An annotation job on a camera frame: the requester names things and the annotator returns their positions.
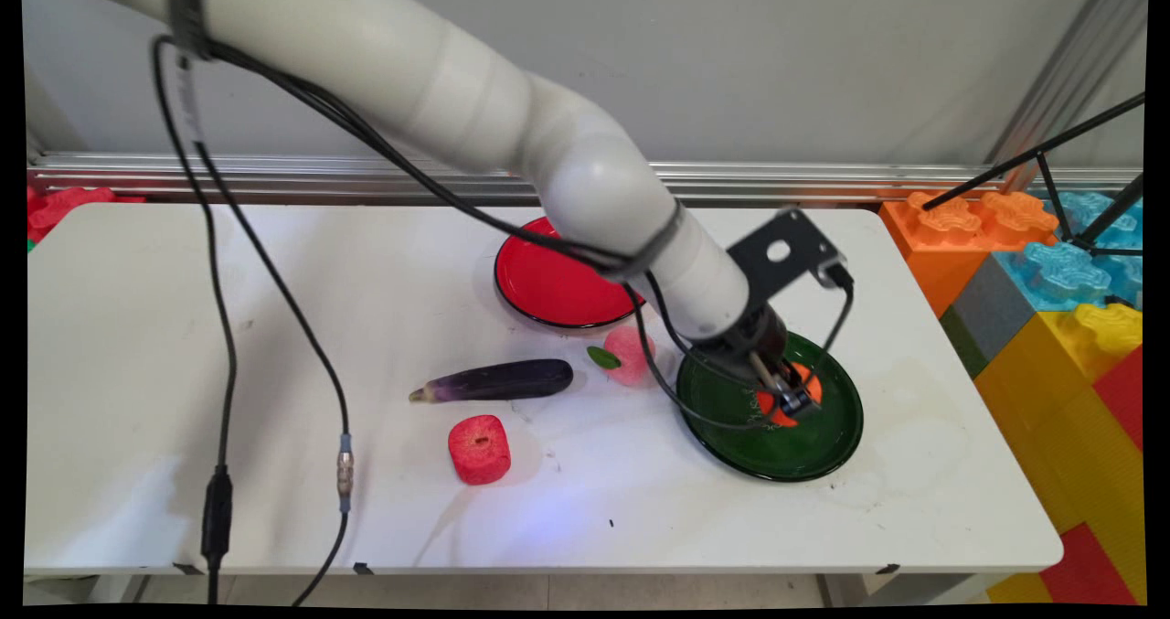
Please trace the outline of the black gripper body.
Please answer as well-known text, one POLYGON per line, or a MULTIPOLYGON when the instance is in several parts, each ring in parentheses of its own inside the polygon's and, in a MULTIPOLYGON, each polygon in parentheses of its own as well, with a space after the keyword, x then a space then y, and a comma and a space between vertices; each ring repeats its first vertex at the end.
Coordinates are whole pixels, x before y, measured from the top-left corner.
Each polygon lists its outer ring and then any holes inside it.
POLYGON ((760 379, 751 367, 751 353, 760 352, 769 359, 784 362, 790 387, 792 369, 785 359, 789 341, 786 324, 772 307, 760 307, 739 317, 723 335, 709 341, 694 341, 693 355, 720 377, 760 387, 760 379))

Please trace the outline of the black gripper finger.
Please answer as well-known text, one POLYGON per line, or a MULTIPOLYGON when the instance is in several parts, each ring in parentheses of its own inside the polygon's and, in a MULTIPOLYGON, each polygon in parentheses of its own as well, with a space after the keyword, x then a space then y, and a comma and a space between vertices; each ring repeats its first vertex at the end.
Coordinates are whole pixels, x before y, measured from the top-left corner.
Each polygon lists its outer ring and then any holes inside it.
POLYGON ((776 362, 760 352, 752 352, 751 367, 760 379, 760 388, 778 398, 786 398, 790 394, 787 367, 784 362, 776 362))
POLYGON ((801 417, 820 407, 823 407, 823 381, 813 377, 797 390, 772 396, 772 420, 799 421, 801 417))

